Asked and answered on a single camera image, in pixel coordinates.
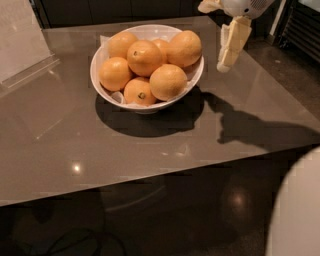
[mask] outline bowl of oranges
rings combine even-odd
[[[141,25],[101,43],[90,67],[106,101],[139,114],[155,113],[185,96],[204,68],[200,37],[191,30]]]

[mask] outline table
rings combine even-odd
[[[152,115],[111,106],[89,76],[100,35],[140,24],[192,29],[203,42],[198,85]],[[0,205],[319,143],[319,120],[246,52],[216,71],[219,32],[207,16],[44,30],[59,63],[0,89]]]

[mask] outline radiator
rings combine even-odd
[[[292,43],[320,63],[320,13],[296,3],[283,30],[280,45]]]

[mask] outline white bowl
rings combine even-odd
[[[165,25],[142,25],[142,26],[132,27],[124,31],[130,31],[131,33],[135,34],[139,39],[153,40],[156,38],[161,38],[166,41],[170,41],[174,35],[181,32],[180,29],[170,27],[170,26],[165,26]],[[90,76],[91,76],[92,84],[96,89],[96,91],[100,94],[100,96],[105,100],[107,100],[108,102],[110,102],[111,104],[129,111],[139,113],[139,114],[151,114],[159,111],[160,109],[171,106],[176,101],[178,101],[183,96],[185,96],[196,85],[196,83],[200,79],[201,74],[203,72],[204,58],[203,56],[201,56],[201,58],[198,60],[197,63],[195,63],[192,66],[192,68],[185,69],[185,72],[188,77],[187,87],[177,97],[169,101],[153,104],[148,107],[140,106],[137,104],[125,104],[123,103],[123,100],[124,100],[123,95],[120,92],[116,92],[116,93],[108,92],[101,86],[99,81],[99,76],[98,76],[99,68],[101,67],[102,63],[109,58],[108,51],[106,49],[107,44],[108,44],[108,40],[106,40],[106,42],[99,47],[99,49],[93,56],[91,67],[90,67]]]

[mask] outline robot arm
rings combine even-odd
[[[222,25],[221,48],[217,69],[228,72],[234,65],[251,33],[251,21],[261,14],[274,0],[203,0],[198,10],[209,13],[221,9],[233,17],[229,26]]]

